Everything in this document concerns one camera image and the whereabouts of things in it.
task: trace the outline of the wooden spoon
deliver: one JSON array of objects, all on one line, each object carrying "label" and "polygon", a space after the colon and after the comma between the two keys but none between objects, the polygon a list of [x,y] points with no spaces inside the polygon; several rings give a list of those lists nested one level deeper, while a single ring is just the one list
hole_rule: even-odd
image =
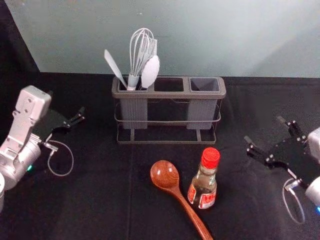
[{"label": "wooden spoon", "polygon": [[179,173],[176,167],[171,162],[166,160],[157,161],[150,169],[150,176],[154,185],[172,194],[180,201],[202,239],[213,240],[213,237],[209,233],[204,223],[187,203],[184,196],[182,196],[179,188]]}]

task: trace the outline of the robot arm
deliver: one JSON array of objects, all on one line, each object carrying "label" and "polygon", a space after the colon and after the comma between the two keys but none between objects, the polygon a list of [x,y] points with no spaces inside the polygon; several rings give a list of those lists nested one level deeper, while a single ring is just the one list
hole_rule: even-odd
[{"label": "robot arm", "polygon": [[40,156],[41,146],[55,152],[58,150],[47,142],[48,136],[57,129],[67,130],[84,120],[84,108],[67,120],[49,109],[51,99],[50,94],[34,86],[25,87],[19,94],[9,134],[0,146],[0,212],[4,204],[4,192],[17,185],[28,167]]},{"label": "robot arm", "polygon": [[[282,167],[287,170],[295,182],[286,189],[301,185],[306,189],[305,195],[320,207],[320,128],[311,132],[307,138],[296,121],[286,121],[282,117],[278,117],[278,120],[287,126],[291,137],[264,151],[246,136],[244,139],[249,144],[247,155],[270,169]],[[311,154],[305,150],[307,142]]]}]

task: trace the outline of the black tablecloth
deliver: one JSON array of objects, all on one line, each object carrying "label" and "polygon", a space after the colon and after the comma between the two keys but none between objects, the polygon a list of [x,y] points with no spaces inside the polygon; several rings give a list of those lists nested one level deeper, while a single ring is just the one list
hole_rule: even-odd
[{"label": "black tablecloth", "polygon": [[[320,126],[320,81],[302,78],[225,77],[215,147],[221,153],[217,200],[196,210],[217,240],[320,238],[315,206],[297,194],[306,222],[295,224],[282,202],[281,189],[289,178],[283,169],[266,169],[246,155],[249,135],[269,148],[288,136],[275,118],[296,120],[305,133]],[[53,90],[50,108],[72,117],[86,107],[86,120],[56,140],[73,151],[75,164],[67,177],[53,176],[43,152],[33,169],[5,193],[0,214],[0,239],[198,239],[180,204],[154,187],[150,167],[169,160],[180,173],[186,196],[204,145],[118,145],[111,75],[2,73],[0,74],[0,139],[12,122],[19,91],[34,85]],[[69,158],[56,158],[68,167]]]}]

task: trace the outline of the white whisk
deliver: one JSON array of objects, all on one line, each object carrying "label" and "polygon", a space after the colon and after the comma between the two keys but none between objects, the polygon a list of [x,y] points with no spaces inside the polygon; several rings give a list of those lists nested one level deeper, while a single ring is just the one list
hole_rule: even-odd
[{"label": "white whisk", "polygon": [[157,54],[158,40],[154,39],[153,33],[147,28],[135,31],[130,39],[130,74],[128,77],[127,90],[136,90],[139,75],[146,62]]}]

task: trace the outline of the white spoon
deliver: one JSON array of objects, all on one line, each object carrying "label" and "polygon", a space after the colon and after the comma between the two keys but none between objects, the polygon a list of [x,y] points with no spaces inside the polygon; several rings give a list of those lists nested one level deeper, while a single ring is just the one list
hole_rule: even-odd
[{"label": "white spoon", "polygon": [[141,86],[145,89],[150,87],[156,80],[160,69],[160,60],[157,55],[151,57],[141,73]]},{"label": "white spoon", "polygon": [[124,78],[122,77],[122,74],[121,74],[121,72],[120,72],[115,60],[112,58],[110,52],[108,52],[107,49],[104,50],[104,59],[109,64],[109,66],[112,69],[114,75],[116,75],[116,77],[118,79],[120,79],[120,81],[123,84],[123,86],[127,89],[127,84],[126,84]]}]

